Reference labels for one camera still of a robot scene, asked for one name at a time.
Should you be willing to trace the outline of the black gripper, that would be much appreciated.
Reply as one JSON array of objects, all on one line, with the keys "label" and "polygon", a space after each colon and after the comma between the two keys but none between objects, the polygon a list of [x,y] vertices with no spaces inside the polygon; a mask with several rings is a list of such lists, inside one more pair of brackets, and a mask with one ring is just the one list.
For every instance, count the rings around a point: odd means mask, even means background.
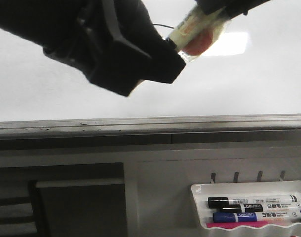
[{"label": "black gripper", "polygon": [[91,72],[96,66],[83,21],[94,0],[0,0],[0,28],[43,48],[45,56]]}]

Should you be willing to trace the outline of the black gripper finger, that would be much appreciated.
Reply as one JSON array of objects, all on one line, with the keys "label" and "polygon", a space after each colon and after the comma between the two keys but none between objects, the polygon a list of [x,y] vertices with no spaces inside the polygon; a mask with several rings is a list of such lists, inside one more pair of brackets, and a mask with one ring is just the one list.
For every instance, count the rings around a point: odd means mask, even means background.
[{"label": "black gripper finger", "polygon": [[240,14],[247,15],[249,10],[258,7],[269,0],[196,0],[200,9],[210,15],[218,10],[229,19]]},{"label": "black gripper finger", "polygon": [[140,82],[172,84],[185,62],[154,27],[140,0],[89,0],[77,25],[89,82],[128,96]]}]

